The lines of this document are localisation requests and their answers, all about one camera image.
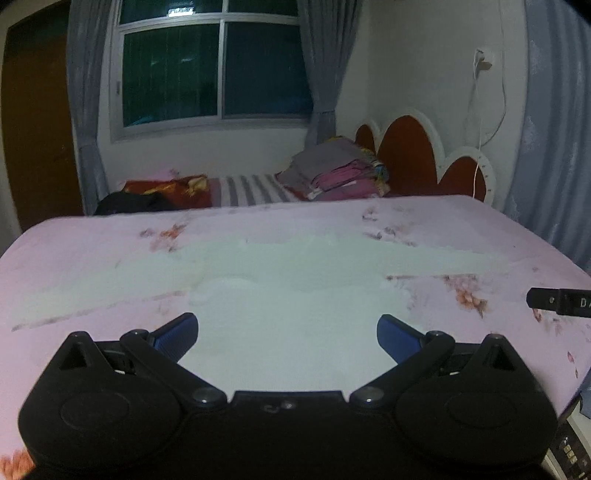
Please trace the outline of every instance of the curtain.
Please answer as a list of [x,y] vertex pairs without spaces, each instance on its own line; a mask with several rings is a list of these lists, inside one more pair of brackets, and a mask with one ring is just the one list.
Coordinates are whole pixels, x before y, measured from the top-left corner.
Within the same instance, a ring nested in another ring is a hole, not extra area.
[[96,134],[100,74],[112,0],[72,0],[66,44],[70,114],[77,139],[76,168],[86,215],[109,194]]
[[298,0],[308,82],[314,100],[306,148],[336,135],[335,108],[353,50],[362,0]]
[[528,93],[505,213],[591,271],[591,27],[564,0],[525,2]]

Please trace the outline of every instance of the window pane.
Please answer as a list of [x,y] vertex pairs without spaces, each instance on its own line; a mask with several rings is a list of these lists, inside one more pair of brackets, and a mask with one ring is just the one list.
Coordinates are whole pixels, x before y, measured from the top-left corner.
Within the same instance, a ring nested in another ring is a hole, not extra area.
[[222,0],[124,0],[120,23],[221,11]]
[[228,10],[297,17],[297,0],[230,0]]
[[125,36],[123,123],[217,115],[219,24]]
[[229,23],[225,114],[311,113],[300,27]]

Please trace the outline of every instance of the mattress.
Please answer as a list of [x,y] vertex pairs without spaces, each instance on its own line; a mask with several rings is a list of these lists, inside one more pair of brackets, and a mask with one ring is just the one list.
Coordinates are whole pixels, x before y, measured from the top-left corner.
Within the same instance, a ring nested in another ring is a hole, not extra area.
[[299,200],[273,175],[241,175],[209,180],[214,207],[242,207]]
[[[217,261],[207,285],[195,280],[212,265],[199,249]],[[126,267],[134,262],[134,270]],[[254,278],[253,265],[261,278]],[[281,304],[281,283],[290,283],[289,299],[297,302]],[[351,375],[394,366],[375,353],[379,314],[392,313],[458,342],[505,335],[560,413],[591,367],[591,320],[532,311],[525,302],[531,287],[591,289],[591,278],[469,197],[50,220],[0,258],[0,453],[22,446],[20,405],[68,333],[111,340],[186,311],[200,319],[200,340],[181,364],[226,391],[325,387],[347,394],[363,384]],[[135,290],[122,298],[122,288]],[[252,296],[260,299],[256,305]],[[240,302],[250,310],[232,313]],[[283,314],[267,324],[261,320],[267,308]],[[244,337],[233,338],[237,332]],[[308,343],[294,346],[300,337]],[[349,346],[335,353],[334,345]],[[216,370],[228,357],[236,362],[232,378]],[[244,367],[257,359],[263,359],[257,368]],[[250,378],[251,371],[263,376]]]

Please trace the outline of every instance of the stack of folded bedding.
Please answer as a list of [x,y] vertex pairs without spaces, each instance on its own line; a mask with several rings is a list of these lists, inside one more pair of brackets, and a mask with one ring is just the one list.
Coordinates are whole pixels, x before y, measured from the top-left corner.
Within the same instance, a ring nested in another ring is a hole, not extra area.
[[369,150],[336,138],[295,155],[277,180],[302,200],[382,197],[388,172]]

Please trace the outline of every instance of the door frame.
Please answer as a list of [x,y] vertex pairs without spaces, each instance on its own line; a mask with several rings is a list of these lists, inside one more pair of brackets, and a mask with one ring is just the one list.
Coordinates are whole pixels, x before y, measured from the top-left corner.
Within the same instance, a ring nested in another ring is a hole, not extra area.
[[[4,51],[6,47],[6,37],[11,26],[30,17],[44,8],[50,7],[61,0],[14,0],[2,12],[0,12],[0,81],[2,79],[2,67],[4,66]],[[22,229],[18,221],[17,209],[12,199],[12,191],[8,180],[8,171],[4,157],[4,139],[2,137],[2,115],[0,108],[0,216],[8,220],[8,229],[16,240],[21,234]],[[74,151],[77,155],[76,136],[73,135]]]

